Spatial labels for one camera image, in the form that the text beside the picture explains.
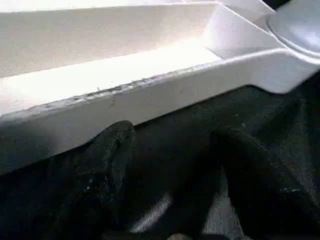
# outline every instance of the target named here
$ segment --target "white plastic tray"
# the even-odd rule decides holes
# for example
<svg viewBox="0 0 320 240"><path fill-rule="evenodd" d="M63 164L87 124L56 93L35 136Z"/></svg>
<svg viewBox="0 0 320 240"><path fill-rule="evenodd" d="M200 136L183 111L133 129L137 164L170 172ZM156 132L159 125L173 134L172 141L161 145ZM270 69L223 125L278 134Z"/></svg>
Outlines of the white plastic tray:
<svg viewBox="0 0 320 240"><path fill-rule="evenodd" d="M244 85L285 93L317 69L259 27L260 1L224 2L0 13L0 174L117 121Z"/></svg>

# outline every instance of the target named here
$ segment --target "gray plastic cap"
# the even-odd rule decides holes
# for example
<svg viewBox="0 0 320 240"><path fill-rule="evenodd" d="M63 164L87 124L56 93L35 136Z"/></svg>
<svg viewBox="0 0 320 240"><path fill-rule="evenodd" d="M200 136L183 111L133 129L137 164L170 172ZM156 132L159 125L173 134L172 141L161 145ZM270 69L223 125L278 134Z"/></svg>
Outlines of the gray plastic cap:
<svg viewBox="0 0 320 240"><path fill-rule="evenodd" d="M320 0L292 0L271 15L267 24L288 47L320 58Z"/></svg>

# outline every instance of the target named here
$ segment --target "scuffed edge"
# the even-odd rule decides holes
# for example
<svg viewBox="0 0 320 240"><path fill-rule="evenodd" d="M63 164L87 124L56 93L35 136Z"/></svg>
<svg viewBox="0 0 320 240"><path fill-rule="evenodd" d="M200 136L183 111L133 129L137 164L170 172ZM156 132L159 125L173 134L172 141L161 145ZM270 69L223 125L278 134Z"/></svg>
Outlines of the scuffed edge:
<svg viewBox="0 0 320 240"><path fill-rule="evenodd" d="M131 91L136 91L153 85L162 84L167 81L173 81L177 78L185 77L186 75L192 75L199 72L203 72L216 65L216 62L203 63L197 66L191 66L188 68L175 70L168 73L155 75L149 78L133 81L131 83L119 85L113 88L91 92L84 95L73 96L67 99L53 101L41 105L36 105L20 111L5 113L0 116L0 124L1 126L6 124L17 124L19 122L25 121L26 119L31 120L39 116L48 116L60 111L65 111L67 109L78 107L83 104L92 103L94 101L111 99L114 96L127 94Z"/></svg>

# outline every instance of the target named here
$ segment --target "black fabric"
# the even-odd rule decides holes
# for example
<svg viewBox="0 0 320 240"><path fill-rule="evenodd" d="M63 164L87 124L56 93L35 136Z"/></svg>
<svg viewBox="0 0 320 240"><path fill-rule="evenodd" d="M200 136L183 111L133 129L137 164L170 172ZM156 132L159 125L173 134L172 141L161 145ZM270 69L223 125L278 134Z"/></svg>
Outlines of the black fabric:
<svg viewBox="0 0 320 240"><path fill-rule="evenodd" d="M280 157L241 128L220 129L212 138L246 233L320 236L319 207Z"/></svg>
<svg viewBox="0 0 320 240"><path fill-rule="evenodd" d="M289 2L290 0L263 0L263 1L271 8L277 9L283 6L284 4L286 4L287 2Z"/></svg>
<svg viewBox="0 0 320 240"><path fill-rule="evenodd" d="M135 141L129 123L116 124L85 146L2 176L1 237L316 235L319 77L285 95L236 89L137 126ZM81 191L91 180L94 191Z"/></svg>
<svg viewBox="0 0 320 240"><path fill-rule="evenodd" d="M4 176L1 239L92 239L117 226L133 136L132 124L119 122L39 168Z"/></svg>

